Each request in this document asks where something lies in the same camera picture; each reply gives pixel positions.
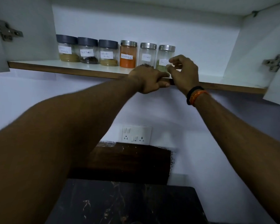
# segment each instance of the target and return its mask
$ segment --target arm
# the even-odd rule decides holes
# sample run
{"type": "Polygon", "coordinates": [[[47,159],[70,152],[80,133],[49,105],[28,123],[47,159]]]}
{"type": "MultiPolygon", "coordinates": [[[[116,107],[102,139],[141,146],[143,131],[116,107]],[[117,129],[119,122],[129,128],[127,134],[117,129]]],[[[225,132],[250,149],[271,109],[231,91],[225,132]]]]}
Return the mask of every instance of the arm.
{"type": "MultiPolygon", "coordinates": [[[[175,67],[168,66],[168,71],[187,96],[199,85],[198,67],[183,55],[169,62],[175,67]]],[[[246,124],[208,94],[199,95],[195,107],[232,167],[280,223],[280,142],[246,124]]]]}
{"type": "Polygon", "coordinates": [[[122,79],[42,101],[0,130],[0,223],[44,223],[73,157],[97,145],[137,91],[168,87],[160,77],[168,73],[140,66],[122,79]]]}

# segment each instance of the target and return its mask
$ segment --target handwritten label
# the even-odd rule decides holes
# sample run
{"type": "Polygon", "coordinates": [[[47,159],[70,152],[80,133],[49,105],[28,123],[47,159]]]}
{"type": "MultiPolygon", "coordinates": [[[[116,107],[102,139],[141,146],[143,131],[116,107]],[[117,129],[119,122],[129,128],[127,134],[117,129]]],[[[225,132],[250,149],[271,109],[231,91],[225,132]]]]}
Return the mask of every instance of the handwritten label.
{"type": "Polygon", "coordinates": [[[72,48],[67,46],[58,46],[59,53],[72,54],[72,48]]]}
{"type": "Polygon", "coordinates": [[[150,61],[151,61],[151,55],[150,55],[150,54],[143,53],[143,54],[142,54],[142,57],[141,57],[141,60],[142,60],[142,61],[150,62],[150,61]]]}
{"type": "Polygon", "coordinates": [[[123,53],[120,55],[120,58],[128,59],[128,60],[133,60],[133,56],[132,55],[127,55],[127,54],[123,54],[123,53]]]}
{"type": "Polygon", "coordinates": [[[102,59],[113,59],[113,52],[101,51],[101,58],[102,59]]]}
{"type": "Polygon", "coordinates": [[[94,56],[93,49],[80,49],[81,56],[94,56]]]}
{"type": "Polygon", "coordinates": [[[170,64],[167,59],[160,59],[159,60],[159,65],[166,66],[167,64],[170,64]]]}

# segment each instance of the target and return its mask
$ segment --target cabinet hinge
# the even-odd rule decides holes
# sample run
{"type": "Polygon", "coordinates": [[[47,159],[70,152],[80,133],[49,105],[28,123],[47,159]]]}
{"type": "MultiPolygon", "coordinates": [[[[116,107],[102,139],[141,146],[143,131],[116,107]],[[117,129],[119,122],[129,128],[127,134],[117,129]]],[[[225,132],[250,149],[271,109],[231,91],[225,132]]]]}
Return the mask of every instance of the cabinet hinge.
{"type": "Polygon", "coordinates": [[[21,31],[10,28],[9,24],[0,20],[0,34],[3,41],[12,41],[12,37],[23,37],[21,31]]]}
{"type": "Polygon", "coordinates": [[[280,54],[278,54],[275,59],[264,60],[262,64],[270,67],[271,72],[277,72],[280,68],[280,54]]]}

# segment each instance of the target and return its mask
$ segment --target spice jar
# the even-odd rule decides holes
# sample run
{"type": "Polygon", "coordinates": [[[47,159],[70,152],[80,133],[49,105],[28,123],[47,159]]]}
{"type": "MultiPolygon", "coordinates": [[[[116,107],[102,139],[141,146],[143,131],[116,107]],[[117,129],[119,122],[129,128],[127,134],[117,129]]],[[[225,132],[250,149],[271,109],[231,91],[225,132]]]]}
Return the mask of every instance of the spice jar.
{"type": "Polygon", "coordinates": [[[93,38],[78,37],[80,61],[84,64],[98,64],[98,41],[93,38]]]}
{"type": "Polygon", "coordinates": [[[121,40],[120,67],[135,68],[137,58],[137,42],[121,40]]]}
{"type": "Polygon", "coordinates": [[[156,69],[159,71],[167,71],[166,65],[170,64],[169,59],[175,52],[175,46],[160,45],[157,57],[156,69]]]}
{"type": "Polygon", "coordinates": [[[58,42],[59,58],[61,61],[79,62],[77,53],[77,38],[68,35],[56,35],[58,42]]]}
{"type": "Polygon", "coordinates": [[[142,42],[140,44],[138,65],[148,64],[154,67],[157,53],[157,45],[153,43],[142,42]]]}
{"type": "Polygon", "coordinates": [[[118,42],[100,39],[100,64],[105,66],[118,66],[118,42]]]}

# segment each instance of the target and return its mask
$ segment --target black wristband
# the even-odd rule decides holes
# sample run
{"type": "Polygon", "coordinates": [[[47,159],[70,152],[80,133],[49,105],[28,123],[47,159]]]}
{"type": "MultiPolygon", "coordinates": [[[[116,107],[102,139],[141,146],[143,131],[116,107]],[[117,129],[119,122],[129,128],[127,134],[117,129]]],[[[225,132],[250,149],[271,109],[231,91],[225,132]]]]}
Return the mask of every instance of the black wristband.
{"type": "Polygon", "coordinates": [[[201,87],[201,86],[195,86],[195,87],[193,87],[193,88],[188,92],[188,94],[187,94],[187,104],[188,104],[188,105],[191,105],[191,104],[190,104],[190,98],[191,98],[192,93],[193,93],[195,90],[199,90],[199,89],[204,90],[204,88],[201,87]]]}

